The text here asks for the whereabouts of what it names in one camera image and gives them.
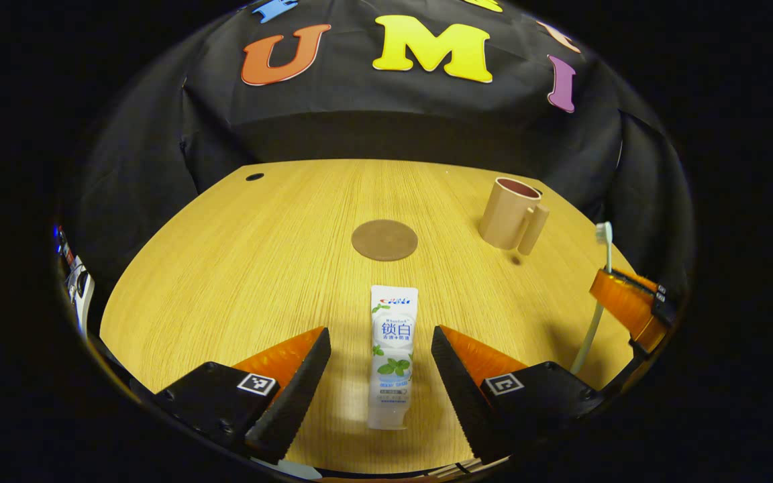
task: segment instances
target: cup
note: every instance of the cup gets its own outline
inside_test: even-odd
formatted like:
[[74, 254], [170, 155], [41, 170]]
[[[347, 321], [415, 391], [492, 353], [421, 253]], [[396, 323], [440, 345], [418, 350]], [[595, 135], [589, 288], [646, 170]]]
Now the cup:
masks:
[[479, 223], [479, 235], [497, 248], [517, 247], [524, 256], [530, 254], [550, 213], [540, 205], [541, 199], [542, 193], [521, 181], [497, 178]]

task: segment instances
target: letter m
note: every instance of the letter m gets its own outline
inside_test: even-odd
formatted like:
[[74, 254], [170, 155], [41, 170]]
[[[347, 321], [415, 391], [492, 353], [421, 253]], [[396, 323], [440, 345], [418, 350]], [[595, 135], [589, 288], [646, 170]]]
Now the letter m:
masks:
[[419, 64], [429, 72], [451, 52], [452, 60], [443, 66], [450, 76], [479, 83], [494, 79], [485, 68], [485, 40], [491, 36], [484, 30], [454, 23], [435, 37], [412, 16], [382, 15], [374, 21], [384, 26], [383, 55], [372, 62], [377, 70], [411, 70], [413, 62], [405, 57], [405, 47], [410, 47]]

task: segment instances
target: black cloth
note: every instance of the black cloth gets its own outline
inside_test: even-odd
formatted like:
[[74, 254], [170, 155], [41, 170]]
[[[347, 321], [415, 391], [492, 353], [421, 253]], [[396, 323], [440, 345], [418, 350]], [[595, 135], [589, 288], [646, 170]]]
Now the black cloth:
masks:
[[[595, 223], [635, 271], [684, 293], [694, 257], [693, 208], [662, 123], [579, 40], [573, 52], [536, 17], [458, 0], [306, 0], [264, 24], [231, 12], [172, 47], [98, 124], [79, 162], [64, 229], [101, 290], [187, 203], [243, 165], [297, 159], [441, 162], [538, 178]], [[375, 70], [379, 15], [411, 15], [438, 36], [462, 23], [490, 34], [493, 82], [432, 72]], [[270, 64], [290, 61], [292, 33], [328, 23], [310, 68], [284, 82], [246, 85], [243, 48], [282, 34]], [[574, 68], [567, 113], [547, 100], [554, 55]]]

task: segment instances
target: wooden table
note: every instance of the wooden table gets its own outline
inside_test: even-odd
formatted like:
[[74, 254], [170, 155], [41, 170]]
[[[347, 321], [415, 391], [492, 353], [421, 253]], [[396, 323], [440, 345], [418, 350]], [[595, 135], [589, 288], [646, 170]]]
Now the wooden table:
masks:
[[[250, 174], [263, 178], [247, 181]], [[501, 173], [425, 162], [314, 160], [245, 166], [196, 198], [142, 248], [114, 288], [101, 337], [154, 392], [205, 361], [232, 365], [320, 325], [332, 356], [286, 459], [393, 473], [472, 458], [430, 352], [443, 324], [525, 364], [568, 368], [605, 263], [595, 227], [536, 180], [550, 217], [533, 253], [498, 250], [476, 226]], [[389, 218], [419, 236], [404, 260], [369, 260], [350, 236]], [[613, 265], [631, 270], [613, 250]], [[373, 284], [419, 288], [406, 431], [366, 427]], [[605, 312], [580, 378], [595, 388], [631, 359]]]

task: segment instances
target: toothbrush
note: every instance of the toothbrush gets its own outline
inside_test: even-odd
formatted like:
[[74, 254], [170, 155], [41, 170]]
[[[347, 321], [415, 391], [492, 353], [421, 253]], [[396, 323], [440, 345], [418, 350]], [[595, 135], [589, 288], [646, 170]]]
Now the toothbrush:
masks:
[[[613, 271], [613, 225], [610, 222], [598, 223], [595, 226], [595, 241], [599, 244], [607, 244], [607, 266], [605, 266], [605, 272], [611, 273]], [[589, 330], [586, 330], [586, 336], [583, 337], [580, 351], [577, 351], [577, 357], [574, 358], [574, 363], [571, 364], [572, 374], [577, 374], [580, 372], [580, 368], [583, 367], [586, 355], [589, 354], [589, 347], [592, 346], [595, 331], [599, 328], [601, 314], [603, 313], [604, 307], [601, 306], [601, 303], [596, 302], [595, 314], [592, 316], [592, 322], [589, 323]]]

